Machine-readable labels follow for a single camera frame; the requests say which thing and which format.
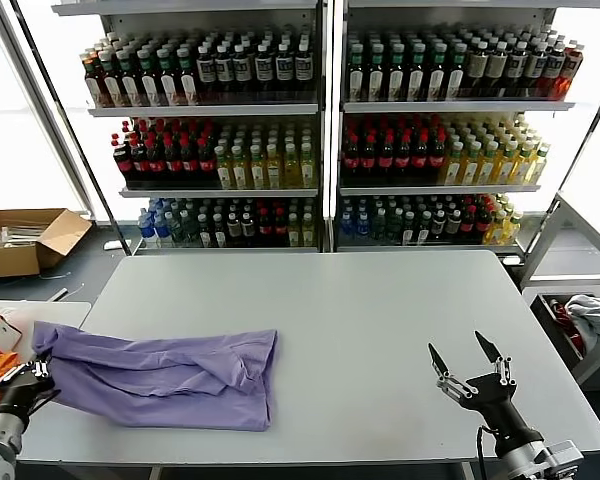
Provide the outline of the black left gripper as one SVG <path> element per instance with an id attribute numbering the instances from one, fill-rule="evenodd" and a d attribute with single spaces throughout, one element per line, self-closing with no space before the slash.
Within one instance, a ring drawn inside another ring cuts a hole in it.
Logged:
<path id="1" fill-rule="evenodd" d="M 36 360 L 33 372 L 28 372 L 31 367 L 32 363 L 22 363 L 0 377 L 0 413 L 29 415 L 38 399 L 54 389 L 46 361 Z"/>

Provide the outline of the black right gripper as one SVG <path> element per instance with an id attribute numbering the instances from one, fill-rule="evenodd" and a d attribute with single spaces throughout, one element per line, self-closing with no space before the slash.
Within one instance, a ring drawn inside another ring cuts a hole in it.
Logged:
<path id="1" fill-rule="evenodd" d="M 468 386 L 455 378 L 433 344 L 428 344 L 432 366 L 438 377 L 436 385 L 452 400 L 462 400 L 462 407 L 477 411 L 493 432 L 497 445 L 524 445 L 530 442 L 530 428 L 514 407 L 515 379 L 511 374 L 511 358 L 501 354 L 497 346 L 479 331 L 476 339 L 495 373 L 471 378 L 466 383 L 477 393 L 468 398 Z"/>

